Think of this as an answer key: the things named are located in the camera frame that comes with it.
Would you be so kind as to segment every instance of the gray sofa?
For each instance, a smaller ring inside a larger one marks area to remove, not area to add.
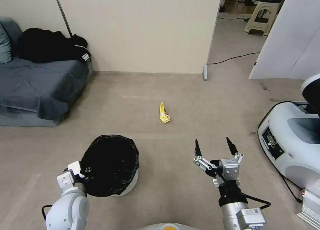
[[[0,126],[57,126],[90,79],[91,64],[19,59],[16,46],[22,35],[20,28],[9,17],[0,17],[0,24],[13,56],[11,62],[0,64]]]

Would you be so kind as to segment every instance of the black cable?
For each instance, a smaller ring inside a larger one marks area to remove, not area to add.
[[[269,113],[275,108],[275,106],[277,106],[277,105],[279,105],[279,104],[281,104],[281,103],[285,103],[285,102],[290,102],[290,103],[293,103],[294,104],[294,102],[292,102],[292,101],[282,101],[282,102],[279,102],[279,103],[277,103],[277,104],[275,104],[269,111],[268,111],[268,113],[264,116],[264,118],[262,119],[262,121],[259,123],[259,125],[258,125],[258,129],[259,129],[259,127],[261,126],[261,124],[263,123],[263,121],[266,119],[266,117],[269,115]],[[294,195],[294,193],[293,193],[293,191],[291,190],[291,188],[289,187],[289,185],[288,185],[288,183],[287,183],[287,181],[286,181],[286,179],[285,179],[285,176],[284,175],[282,175],[281,174],[281,172],[275,167],[275,169],[277,170],[277,172],[279,173],[279,175],[280,175],[280,177],[282,178],[282,180],[284,181],[284,183],[286,184],[286,186],[287,186],[287,188],[289,189],[289,191],[290,191],[290,193],[291,193],[291,195],[294,197],[294,199],[298,202],[298,203],[302,203],[302,200],[301,199],[299,199],[299,198],[297,198],[295,195]]]
[[[286,184],[287,188],[289,189],[291,195],[296,199],[296,201],[297,201],[298,203],[302,203],[302,200],[299,199],[299,198],[297,198],[297,197],[294,195],[294,193],[293,193],[293,191],[291,190],[291,188],[289,187],[289,185],[288,185],[285,177],[284,177],[280,172],[279,172],[279,174],[280,174],[282,180],[284,181],[284,183]]]
[[[41,208],[41,213],[42,213],[42,216],[43,216],[43,219],[46,220],[47,216],[46,216],[46,213],[44,212],[44,209],[47,208],[47,207],[52,207],[52,205],[44,205],[42,208]]]
[[[208,63],[207,65],[220,64],[220,63],[222,63],[222,62],[225,62],[225,61],[228,61],[228,60],[231,60],[231,59],[234,59],[234,58],[243,57],[243,56],[248,56],[248,55],[253,55],[253,54],[259,54],[259,53],[260,53],[260,52],[253,52],[253,53],[249,53],[249,54],[245,54],[245,55],[241,55],[241,56],[235,56],[235,57],[226,59],[226,60],[224,60],[224,61],[220,61],[220,62],[216,62],[216,63]]]
[[[251,199],[251,200],[253,200],[253,201],[256,201],[256,202],[264,203],[265,205],[263,205],[262,207],[260,207],[261,210],[271,206],[271,203],[270,203],[270,202],[265,201],[265,200],[262,200],[262,199],[259,199],[259,198],[256,198],[256,197],[252,197],[252,196],[250,196],[250,195],[248,195],[248,194],[245,194],[245,193],[243,193],[242,191],[238,190],[238,189],[235,188],[234,186],[231,186],[231,185],[227,182],[227,180],[226,180],[221,174],[219,175],[219,177],[221,177],[221,179],[225,182],[225,184],[226,184],[228,187],[232,188],[233,190],[235,190],[236,192],[238,192],[238,193],[240,193],[241,195],[245,196],[246,198],[249,198],[249,199]]]
[[[223,20],[237,20],[237,19],[245,19],[244,17],[237,17],[237,18],[224,18],[224,17],[218,17],[218,19],[223,19]]]

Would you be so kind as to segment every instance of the black jacket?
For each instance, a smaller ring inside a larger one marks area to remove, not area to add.
[[[33,62],[87,61],[91,56],[87,46],[87,41],[77,35],[66,38],[61,31],[30,28],[22,33],[17,49],[20,59]]]

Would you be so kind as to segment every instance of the white trash bin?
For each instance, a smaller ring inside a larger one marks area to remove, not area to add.
[[[138,176],[139,176],[139,169],[137,169],[136,174],[134,175],[132,181],[130,182],[130,184],[126,188],[126,190],[124,190],[120,195],[114,194],[112,196],[121,197],[121,196],[124,196],[124,195],[128,194],[134,188],[134,186],[137,184]]]

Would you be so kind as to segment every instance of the yellow snack wrapper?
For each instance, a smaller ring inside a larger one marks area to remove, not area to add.
[[[163,123],[167,123],[169,122],[171,119],[170,119],[170,116],[166,113],[165,109],[164,109],[164,104],[163,102],[161,102],[160,104],[160,120],[163,122]]]

